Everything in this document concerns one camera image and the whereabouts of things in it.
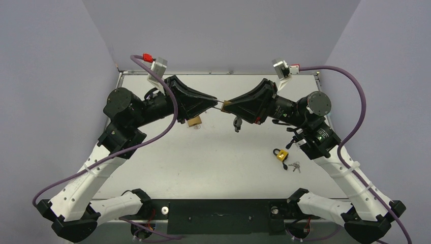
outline white table surface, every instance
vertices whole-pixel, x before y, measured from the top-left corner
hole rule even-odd
[[[195,90],[229,100],[254,88],[271,75],[179,75]],[[125,87],[143,99],[152,88],[145,75],[126,75]],[[290,81],[280,96],[297,101],[317,90],[314,76],[300,75]],[[153,199],[239,199],[287,198],[298,188],[330,198],[346,195],[329,175],[309,160],[295,145],[286,161],[299,161],[301,173],[285,171],[272,154],[284,148],[292,133],[274,125],[268,118],[262,125],[243,122],[234,132],[232,114],[209,109],[201,114],[200,129],[177,123],[157,142],[137,150],[118,168],[95,195],[96,199],[119,196],[125,190],[141,188]],[[166,117],[140,130],[150,139],[161,133],[172,120]]]

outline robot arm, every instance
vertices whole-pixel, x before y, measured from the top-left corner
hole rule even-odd
[[[181,123],[218,103],[215,97],[187,87],[176,76],[167,78],[165,82],[175,95],[177,120]],[[41,200],[37,204],[41,215],[53,222],[54,232],[72,242],[84,240],[104,222],[127,215],[147,217],[150,212],[150,197],[141,189],[125,192],[120,197],[92,201],[106,179],[132,156],[134,150],[97,167],[91,166],[111,154],[140,144],[146,135],[138,128],[171,115],[173,104],[170,97],[161,91],[140,100],[131,91],[118,88],[108,96],[103,111],[111,122],[79,170],[84,173],[71,180],[53,198]]]
[[[290,69],[285,62],[274,61],[279,78],[289,78]],[[236,118],[258,124],[268,117],[278,125],[295,126],[287,128],[295,136],[286,148],[293,143],[316,164],[321,166],[343,190],[350,202],[342,202],[317,196],[306,189],[299,189],[288,198],[290,207],[304,215],[315,215],[345,227],[346,231],[360,243],[372,243],[383,237],[394,221],[388,210],[372,195],[373,188],[391,210],[399,217],[406,209],[401,201],[392,201],[381,193],[359,169],[359,163],[353,161],[346,149],[341,150],[342,157],[349,159],[346,166],[337,157],[340,138],[325,123],[331,110],[327,95],[315,91],[297,102],[277,95],[278,86],[267,79],[250,92],[225,101],[222,111],[236,115]],[[353,173],[356,171],[368,184],[368,187]]]

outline small metal key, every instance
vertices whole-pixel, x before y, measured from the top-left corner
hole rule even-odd
[[[296,161],[293,164],[289,164],[289,166],[293,166],[293,172],[295,172],[295,170],[298,169],[298,172],[301,173],[301,170],[299,169],[300,165],[298,161]]]

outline white plastic clip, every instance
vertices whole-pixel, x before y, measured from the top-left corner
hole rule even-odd
[[[348,198],[351,198],[351,197],[357,197],[357,196],[360,196],[360,195],[362,195],[363,193],[365,193],[366,191],[368,191],[368,189],[370,189],[371,187],[373,187],[374,186],[374,184],[370,181],[370,182],[368,182],[368,186],[367,187],[365,187],[364,189],[362,189],[362,191],[360,191],[360,192],[358,192],[358,193],[356,193],[356,194],[352,194],[352,195],[350,195],[350,196],[347,196]]]
[[[333,178],[333,179],[342,178],[342,177],[346,176],[347,174],[349,174],[350,172],[352,172],[353,170],[357,169],[359,166],[360,166],[360,163],[358,161],[354,161],[352,163],[352,166],[350,166],[350,169],[346,169],[342,173],[332,175],[331,178]]]
[[[88,167],[87,167],[87,163],[84,163],[84,168],[85,168],[85,170],[86,171],[88,171],[90,174],[92,174],[94,177],[97,177],[97,175],[91,170],[91,169],[89,169]]]

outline gray wall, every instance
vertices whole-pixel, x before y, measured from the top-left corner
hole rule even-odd
[[[430,11],[428,0],[362,0],[326,62],[350,71],[365,90],[365,122],[347,148],[375,185],[406,204],[401,220],[415,243],[431,238]],[[322,86],[344,138],[359,117],[357,91],[332,71]],[[383,240],[406,243],[396,224]]]
[[[0,76],[1,243],[59,242],[32,197],[89,155],[118,72],[81,1],[10,0]]]
[[[360,0],[83,0],[121,70],[131,53],[169,71],[273,72],[271,60],[324,63]]]

